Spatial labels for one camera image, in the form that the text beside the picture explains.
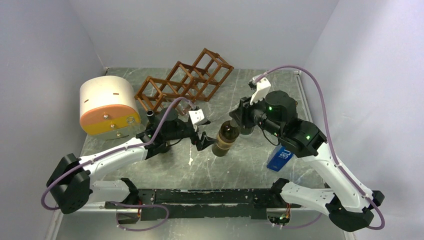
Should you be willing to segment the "green wine bottle tan label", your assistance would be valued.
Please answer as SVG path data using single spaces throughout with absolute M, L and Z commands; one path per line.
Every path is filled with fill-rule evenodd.
M 216 142 L 211 148 L 212 153 L 217 157 L 225 156 L 240 133 L 241 129 L 233 118 L 225 121 L 217 133 Z

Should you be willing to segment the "clear glass bottle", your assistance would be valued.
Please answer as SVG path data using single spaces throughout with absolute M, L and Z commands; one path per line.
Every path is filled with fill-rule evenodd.
M 138 114 L 129 115 L 126 118 L 126 123 L 130 129 L 140 129 L 143 125 L 141 123 L 140 116 Z

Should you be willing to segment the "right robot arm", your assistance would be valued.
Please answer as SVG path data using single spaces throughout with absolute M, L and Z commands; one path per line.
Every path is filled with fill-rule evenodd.
M 346 232 L 370 228 L 384 194 L 362 184 L 331 152 L 330 141 L 312 122 L 297 114 L 297 103 L 276 90 L 253 102 L 243 97 L 229 113 L 238 126 L 258 127 L 275 136 L 278 143 L 312 167 L 328 184 L 328 190 L 308 188 L 280 178 L 270 188 L 275 207 L 295 204 L 320 212 Z

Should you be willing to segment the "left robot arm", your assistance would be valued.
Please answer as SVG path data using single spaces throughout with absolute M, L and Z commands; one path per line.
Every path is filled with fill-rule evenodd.
M 119 202 L 126 208 L 139 201 L 139 191 L 132 181 L 121 178 L 102 181 L 102 177 L 127 165 L 144 161 L 170 150 L 171 141 L 190 139 L 198 151 L 213 145 L 216 140 L 200 133 L 199 127 L 210 124 L 203 111 L 196 107 L 188 112 L 188 120 L 179 119 L 178 112 L 165 108 L 159 113 L 148 110 L 148 124 L 128 141 L 92 155 L 76 157 L 73 153 L 61 158 L 50 178 L 41 203 L 50 193 L 63 214 L 71 214 L 86 204 L 97 202 Z

